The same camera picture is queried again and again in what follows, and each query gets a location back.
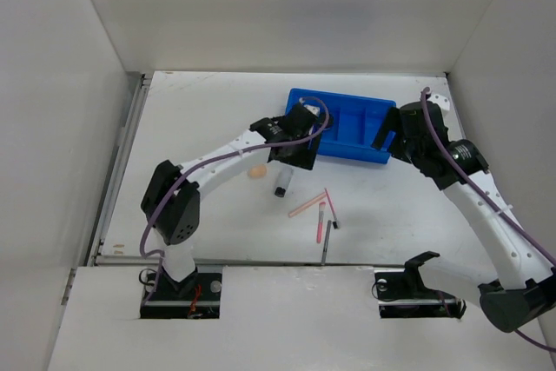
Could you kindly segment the clear bottle black cap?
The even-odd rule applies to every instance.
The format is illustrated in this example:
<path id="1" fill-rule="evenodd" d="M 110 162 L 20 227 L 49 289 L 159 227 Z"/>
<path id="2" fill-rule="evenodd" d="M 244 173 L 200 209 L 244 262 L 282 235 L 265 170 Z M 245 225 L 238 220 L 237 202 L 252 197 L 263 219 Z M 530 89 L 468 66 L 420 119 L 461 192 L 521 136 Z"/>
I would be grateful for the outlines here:
<path id="1" fill-rule="evenodd" d="M 290 167 L 283 168 L 276 178 L 274 195 L 283 198 L 288 191 L 289 184 L 293 178 L 294 170 Z"/>

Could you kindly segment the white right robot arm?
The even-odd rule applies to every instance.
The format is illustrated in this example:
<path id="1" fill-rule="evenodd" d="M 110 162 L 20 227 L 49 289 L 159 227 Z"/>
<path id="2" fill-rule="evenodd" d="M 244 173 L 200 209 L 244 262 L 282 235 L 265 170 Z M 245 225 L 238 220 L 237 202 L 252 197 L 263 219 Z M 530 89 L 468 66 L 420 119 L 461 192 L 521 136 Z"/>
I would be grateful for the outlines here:
<path id="1" fill-rule="evenodd" d="M 441 292 L 481 308 L 504 333 L 555 307 L 555 260 L 533 242 L 501 197 L 485 157 L 467 139 L 452 141 L 441 108 L 428 100 L 392 107 L 372 143 L 413 165 L 464 216 L 486 251 L 490 274 L 427 251 L 404 264 L 402 287 L 412 297 Z"/>

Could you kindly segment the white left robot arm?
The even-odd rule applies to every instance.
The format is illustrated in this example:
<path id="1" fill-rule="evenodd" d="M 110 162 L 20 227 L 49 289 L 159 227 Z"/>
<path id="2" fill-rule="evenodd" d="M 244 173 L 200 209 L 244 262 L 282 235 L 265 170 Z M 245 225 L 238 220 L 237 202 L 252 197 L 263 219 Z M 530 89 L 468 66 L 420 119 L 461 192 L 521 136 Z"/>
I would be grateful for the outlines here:
<path id="1" fill-rule="evenodd" d="M 324 131 L 334 118 L 324 102 L 304 97 L 283 116 L 264 117 L 219 149 L 190 162 L 160 162 L 140 208 L 147 226 L 140 240 L 144 258 L 159 256 L 159 276 L 178 299 L 195 286 L 195 261 L 187 240 L 196 232 L 202 199 L 255 166 L 280 162 L 311 170 Z"/>

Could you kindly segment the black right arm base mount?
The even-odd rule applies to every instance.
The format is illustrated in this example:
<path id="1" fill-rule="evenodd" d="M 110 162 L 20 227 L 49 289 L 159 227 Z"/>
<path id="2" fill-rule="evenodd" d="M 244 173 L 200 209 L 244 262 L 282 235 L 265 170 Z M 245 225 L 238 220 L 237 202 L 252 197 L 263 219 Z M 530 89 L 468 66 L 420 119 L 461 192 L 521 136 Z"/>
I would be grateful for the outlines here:
<path id="1" fill-rule="evenodd" d="M 438 253 L 424 252 L 406 261 L 402 268 L 377 268 L 371 295 L 378 302 L 381 319 L 448 318 L 460 320 L 467 310 L 465 301 L 427 288 L 419 267 L 439 258 Z"/>

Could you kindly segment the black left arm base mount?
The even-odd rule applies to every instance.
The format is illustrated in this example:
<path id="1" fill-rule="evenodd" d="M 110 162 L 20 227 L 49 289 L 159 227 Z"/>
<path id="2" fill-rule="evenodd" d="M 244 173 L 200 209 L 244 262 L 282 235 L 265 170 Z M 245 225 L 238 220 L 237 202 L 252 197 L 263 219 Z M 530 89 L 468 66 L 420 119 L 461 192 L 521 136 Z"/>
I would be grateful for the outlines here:
<path id="1" fill-rule="evenodd" d="M 156 271 L 144 268 L 138 276 L 143 285 L 141 319 L 213 320 L 220 318 L 222 267 L 201 266 L 184 285 L 173 285 L 164 274 L 154 288 Z"/>

